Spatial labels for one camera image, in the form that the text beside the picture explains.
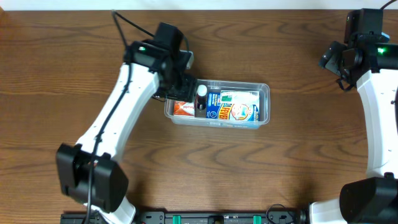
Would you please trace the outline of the red packet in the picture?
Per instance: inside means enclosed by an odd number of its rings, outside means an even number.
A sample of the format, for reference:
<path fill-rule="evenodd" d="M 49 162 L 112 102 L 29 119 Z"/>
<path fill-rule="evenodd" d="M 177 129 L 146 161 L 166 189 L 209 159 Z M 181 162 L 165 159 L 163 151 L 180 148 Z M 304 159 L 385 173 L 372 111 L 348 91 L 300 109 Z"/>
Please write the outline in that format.
<path fill-rule="evenodd" d="M 174 102 L 174 116 L 195 116 L 194 103 L 187 103 L 184 101 Z"/>

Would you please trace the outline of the black bottle white cap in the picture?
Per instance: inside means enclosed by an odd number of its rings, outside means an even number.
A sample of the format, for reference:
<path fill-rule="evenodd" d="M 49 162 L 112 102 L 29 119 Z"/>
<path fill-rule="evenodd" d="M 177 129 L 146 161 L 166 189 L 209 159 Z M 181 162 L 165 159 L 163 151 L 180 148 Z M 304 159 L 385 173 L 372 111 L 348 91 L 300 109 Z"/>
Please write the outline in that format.
<path fill-rule="evenodd" d="M 206 117 L 206 106 L 207 106 L 207 93 L 208 89 L 206 85 L 199 85 L 197 88 L 197 97 L 195 102 L 195 116 L 198 118 Z"/>

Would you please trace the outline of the blue KoolFever box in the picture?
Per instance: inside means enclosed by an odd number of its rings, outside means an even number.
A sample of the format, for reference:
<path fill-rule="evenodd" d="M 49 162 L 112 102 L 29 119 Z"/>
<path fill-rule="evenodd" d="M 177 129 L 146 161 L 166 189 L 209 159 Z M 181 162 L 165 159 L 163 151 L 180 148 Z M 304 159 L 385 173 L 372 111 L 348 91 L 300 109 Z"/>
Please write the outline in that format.
<path fill-rule="evenodd" d="M 259 121 L 259 104 L 222 103 L 220 93 L 208 94 L 206 118 L 232 121 Z"/>

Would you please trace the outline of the white toothpaste box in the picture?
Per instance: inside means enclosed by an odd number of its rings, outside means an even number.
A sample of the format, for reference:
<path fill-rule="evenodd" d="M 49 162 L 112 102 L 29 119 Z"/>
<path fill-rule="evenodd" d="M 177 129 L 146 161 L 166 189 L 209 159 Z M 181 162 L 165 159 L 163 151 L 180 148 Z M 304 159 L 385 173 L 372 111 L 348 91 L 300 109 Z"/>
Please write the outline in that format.
<path fill-rule="evenodd" d="M 222 103 L 239 103 L 239 104 L 258 104 L 260 97 L 258 91 L 229 91 L 223 90 L 220 93 Z"/>

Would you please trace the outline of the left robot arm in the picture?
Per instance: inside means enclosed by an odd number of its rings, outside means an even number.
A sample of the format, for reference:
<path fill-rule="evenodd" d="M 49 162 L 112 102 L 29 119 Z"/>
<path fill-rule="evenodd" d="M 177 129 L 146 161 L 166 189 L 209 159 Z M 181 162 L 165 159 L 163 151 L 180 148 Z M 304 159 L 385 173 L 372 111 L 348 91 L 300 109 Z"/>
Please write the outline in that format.
<path fill-rule="evenodd" d="M 118 80 L 99 115 L 75 145 L 56 153 L 64 195 L 86 205 L 85 223 L 99 212 L 107 223 L 132 223 L 128 178 L 119 163 L 139 115 L 152 98 L 193 102 L 197 79 L 186 70 L 193 52 L 180 50 L 183 33 L 161 22 L 153 38 L 126 47 Z"/>

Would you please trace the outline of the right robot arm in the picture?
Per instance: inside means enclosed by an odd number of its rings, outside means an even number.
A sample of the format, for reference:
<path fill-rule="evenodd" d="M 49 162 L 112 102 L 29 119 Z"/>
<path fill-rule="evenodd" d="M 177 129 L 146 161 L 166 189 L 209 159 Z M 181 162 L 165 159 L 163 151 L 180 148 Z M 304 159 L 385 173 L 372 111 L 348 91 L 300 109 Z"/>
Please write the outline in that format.
<path fill-rule="evenodd" d="M 343 91 L 360 95 L 368 163 L 366 178 L 344 185 L 337 199 L 311 203 L 308 223 L 397 223 L 397 45 L 382 31 L 383 12 L 349 12 L 344 42 L 332 42 L 319 61 Z"/>

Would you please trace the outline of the clear plastic container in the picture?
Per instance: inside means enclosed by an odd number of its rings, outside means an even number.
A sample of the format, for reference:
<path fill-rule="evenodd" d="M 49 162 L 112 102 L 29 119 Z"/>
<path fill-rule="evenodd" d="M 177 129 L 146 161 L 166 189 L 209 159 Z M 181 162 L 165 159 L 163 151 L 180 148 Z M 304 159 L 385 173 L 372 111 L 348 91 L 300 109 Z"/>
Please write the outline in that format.
<path fill-rule="evenodd" d="M 166 100 L 175 124 L 257 129 L 270 120 L 270 88 L 265 83 L 198 80 L 195 101 Z"/>

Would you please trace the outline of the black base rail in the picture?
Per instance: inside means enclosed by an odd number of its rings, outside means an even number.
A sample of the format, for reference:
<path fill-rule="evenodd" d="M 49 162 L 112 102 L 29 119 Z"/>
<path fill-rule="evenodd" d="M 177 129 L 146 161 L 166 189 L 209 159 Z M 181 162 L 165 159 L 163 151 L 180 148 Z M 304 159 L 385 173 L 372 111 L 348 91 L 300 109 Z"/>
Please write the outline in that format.
<path fill-rule="evenodd" d="M 309 224 L 306 211 L 270 210 L 264 213 L 142 212 L 132 224 Z"/>

